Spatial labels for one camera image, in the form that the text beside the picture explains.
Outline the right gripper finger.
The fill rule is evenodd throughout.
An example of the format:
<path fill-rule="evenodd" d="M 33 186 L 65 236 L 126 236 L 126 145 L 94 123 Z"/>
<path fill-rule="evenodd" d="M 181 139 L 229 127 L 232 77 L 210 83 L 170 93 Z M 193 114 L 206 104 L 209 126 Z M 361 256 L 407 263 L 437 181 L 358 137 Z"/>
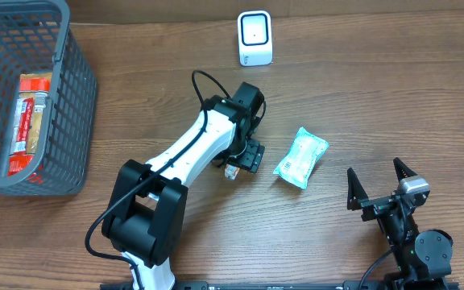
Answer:
<path fill-rule="evenodd" d="M 368 195 L 361 185 L 353 168 L 347 170 L 348 194 L 347 194 L 347 209 L 359 210 L 363 207 L 363 203 L 369 201 Z"/>
<path fill-rule="evenodd" d="M 399 157 L 393 159 L 397 179 L 401 182 L 405 178 L 416 176 L 416 173 L 409 168 Z"/>

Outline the orange tissue pack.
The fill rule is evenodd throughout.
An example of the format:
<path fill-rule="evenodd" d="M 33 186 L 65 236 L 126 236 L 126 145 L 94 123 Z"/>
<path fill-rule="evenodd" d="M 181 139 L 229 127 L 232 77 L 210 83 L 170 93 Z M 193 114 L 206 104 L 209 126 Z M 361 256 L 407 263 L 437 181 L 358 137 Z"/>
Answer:
<path fill-rule="evenodd" d="M 227 164 L 225 166 L 225 177 L 230 179 L 230 180 L 235 180 L 238 173 L 240 172 L 240 168 L 236 167 L 234 165 Z"/>

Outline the teal wet wipes pack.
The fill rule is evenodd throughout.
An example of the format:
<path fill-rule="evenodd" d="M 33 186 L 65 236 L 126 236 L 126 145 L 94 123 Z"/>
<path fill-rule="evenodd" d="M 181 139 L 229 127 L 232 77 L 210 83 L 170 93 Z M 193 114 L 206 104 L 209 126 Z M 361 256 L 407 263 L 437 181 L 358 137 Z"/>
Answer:
<path fill-rule="evenodd" d="M 309 177 L 317 161 L 328 148 L 327 141 L 301 127 L 287 155 L 278 163 L 273 173 L 300 189 L 307 189 Z"/>

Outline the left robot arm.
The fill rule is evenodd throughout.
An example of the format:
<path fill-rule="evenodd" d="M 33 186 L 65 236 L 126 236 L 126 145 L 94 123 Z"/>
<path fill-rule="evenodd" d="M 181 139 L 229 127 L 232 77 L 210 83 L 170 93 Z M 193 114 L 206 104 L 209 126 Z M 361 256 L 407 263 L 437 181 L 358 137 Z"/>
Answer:
<path fill-rule="evenodd" d="M 259 88 L 243 82 L 231 98 L 205 100 L 197 120 L 162 154 L 122 165 L 101 228 L 132 272 L 119 288 L 174 288 L 169 258 L 180 240 L 189 186 L 213 160 L 257 172 L 264 147 L 252 135 L 264 107 Z"/>

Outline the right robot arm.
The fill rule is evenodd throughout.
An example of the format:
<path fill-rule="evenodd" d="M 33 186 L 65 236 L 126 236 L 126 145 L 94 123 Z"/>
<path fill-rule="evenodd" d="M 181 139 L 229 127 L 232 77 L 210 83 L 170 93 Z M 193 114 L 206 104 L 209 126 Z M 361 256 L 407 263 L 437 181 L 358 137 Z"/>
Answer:
<path fill-rule="evenodd" d="M 457 289 L 446 282 L 451 274 L 450 261 L 454 241 L 443 230 L 419 231 L 413 214 L 428 200 L 428 181 L 405 163 L 393 160 L 397 188 L 387 197 L 370 199 L 353 168 L 347 170 L 347 209 L 361 210 L 361 218 L 376 220 L 385 236 L 389 250 L 381 255 L 363 274 L 357 289 Z M 389 255 L 393 255 L 397 272 L 388 273 L 381 281 L 370 281 L 369 275 Z"/>

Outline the white barcode scanner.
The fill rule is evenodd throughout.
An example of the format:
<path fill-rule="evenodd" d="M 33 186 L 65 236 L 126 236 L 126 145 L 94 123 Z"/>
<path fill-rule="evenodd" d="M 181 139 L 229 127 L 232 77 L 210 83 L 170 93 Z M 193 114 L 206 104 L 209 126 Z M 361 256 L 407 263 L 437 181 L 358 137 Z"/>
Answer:
<path fill-rule="evenodd" d="M 238 58 L 241 66 L 269 65 L 273 61 L 271 16 L 265 10 L 249 10 L 237 17 Z"/>

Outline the red snack packet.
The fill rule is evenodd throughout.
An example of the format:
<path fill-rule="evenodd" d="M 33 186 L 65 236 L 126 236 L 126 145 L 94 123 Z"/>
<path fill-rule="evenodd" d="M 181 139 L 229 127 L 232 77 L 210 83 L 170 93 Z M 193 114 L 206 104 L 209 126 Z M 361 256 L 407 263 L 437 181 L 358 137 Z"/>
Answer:
<path fill-rule="evenodd" d="M 32 98 L 20 98 L 18 92 L 12 126 L 13 134 L 10 143 L 8 176 L 21 172 L 35 156 L 26 153 L 27 133 L 31 125 L 33 105 L 34 101 Z"/>

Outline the grey plastic mesh basket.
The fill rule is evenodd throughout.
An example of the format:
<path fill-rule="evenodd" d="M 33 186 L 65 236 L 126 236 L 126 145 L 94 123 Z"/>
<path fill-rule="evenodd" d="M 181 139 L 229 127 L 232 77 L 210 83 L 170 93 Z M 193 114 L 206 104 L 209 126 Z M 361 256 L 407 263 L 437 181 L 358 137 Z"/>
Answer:
<path fill-rule="evenodd" d="M 51 73 L 38 149 L 9 175 L 19 78 Z M 0 194 L 52 196 L 83 189 L 97 104 L 97 78 L 70 29 L 64 1 L 0 1 Z"/>

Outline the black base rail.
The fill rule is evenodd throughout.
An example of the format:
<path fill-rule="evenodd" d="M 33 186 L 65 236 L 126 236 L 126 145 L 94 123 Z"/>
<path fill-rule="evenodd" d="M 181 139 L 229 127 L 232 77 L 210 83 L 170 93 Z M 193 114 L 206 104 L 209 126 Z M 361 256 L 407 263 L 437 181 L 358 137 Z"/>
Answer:
<path fill-rule="evenodd" d="M 209 284 L 205 281 L 175 282 L 172 289 L 175 290 L 355 290 L 358 289 L 358 281 L 347 280 L 341 284 Z M 100 284 L 101 290 L 131 290 L 131 282 L 121 284 Z M 361 289 L 382 290 L 393 289 L 383 281 L 369 280 Z M 435 282 L 420 282 L 406 284 L 404 289 L 449 289 L 459 290 L 458 283 L 448 283 L 446 288 L 441 288 Z"/>

